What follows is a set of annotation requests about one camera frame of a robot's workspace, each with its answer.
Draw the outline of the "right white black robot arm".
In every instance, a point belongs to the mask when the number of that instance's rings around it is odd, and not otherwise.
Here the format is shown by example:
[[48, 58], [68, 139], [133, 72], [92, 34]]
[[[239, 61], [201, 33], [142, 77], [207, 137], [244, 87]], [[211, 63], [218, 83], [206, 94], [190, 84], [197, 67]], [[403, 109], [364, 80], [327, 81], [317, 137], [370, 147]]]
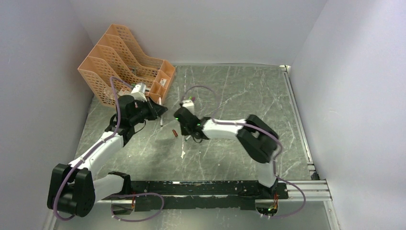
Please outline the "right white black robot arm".
[[181, 134], [194, 140], [237, 140], [247, 154], [257, 163], [258, 191], [263, 198], [271, 198], [277, 191], [275, 170], [276, 150], [281, 150], [279, 136], [258, 116], [249, 115], [240, 120], [218, 120], [210, 117], [199, 119], [182, 106], [174, 113]]

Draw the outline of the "brown pen cap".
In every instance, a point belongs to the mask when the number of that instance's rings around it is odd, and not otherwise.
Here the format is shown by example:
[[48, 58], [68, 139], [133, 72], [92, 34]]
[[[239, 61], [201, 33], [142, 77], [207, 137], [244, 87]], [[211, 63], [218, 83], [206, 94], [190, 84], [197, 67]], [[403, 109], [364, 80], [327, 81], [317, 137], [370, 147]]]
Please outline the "brown pen cap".
[[172, 133], [173, 133], [174, 137], [178, 137], [178, 133], [176, 132], [175, 129], [172, 130]]

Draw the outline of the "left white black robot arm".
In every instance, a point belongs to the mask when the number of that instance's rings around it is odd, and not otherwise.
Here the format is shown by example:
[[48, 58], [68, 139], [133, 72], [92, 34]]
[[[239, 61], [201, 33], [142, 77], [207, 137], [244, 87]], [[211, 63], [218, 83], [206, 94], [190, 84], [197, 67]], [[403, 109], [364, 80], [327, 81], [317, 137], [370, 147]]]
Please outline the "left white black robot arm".
[[132, 194], [131, 178], [126, 173], [110, 172], [98, 180], [93, 177], [136, 134], [137, 124], [157, 120], [168, 109], [132, 95], [116, 97], [115, 102], [116, 114], [101, 138], [69, 164], [60, 163], [52, 170], [46, 205], [60, 220], [85, 217], [95, 203], [109, 196], [127, 199]]

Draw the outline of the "white marker pen colourful label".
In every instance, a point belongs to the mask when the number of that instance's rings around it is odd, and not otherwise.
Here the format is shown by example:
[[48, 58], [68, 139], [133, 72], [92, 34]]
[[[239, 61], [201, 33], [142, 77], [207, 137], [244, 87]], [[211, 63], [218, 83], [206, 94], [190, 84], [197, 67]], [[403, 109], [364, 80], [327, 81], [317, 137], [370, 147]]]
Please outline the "white marker pen colourful label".
[[[158, 104], [160, 105], [160, 106], [162, 106], [162, 99], [161, 99], [161, 97], [159, 97], [159, 99], [158, 99]], [[159, 120], [159, 122], [160, 122], [160, 127], [163, 127], [163, 118], [162, 118], [162, 112], [161, 112], [161, 110], [162, 109], [160, 109], [160, 120]]]

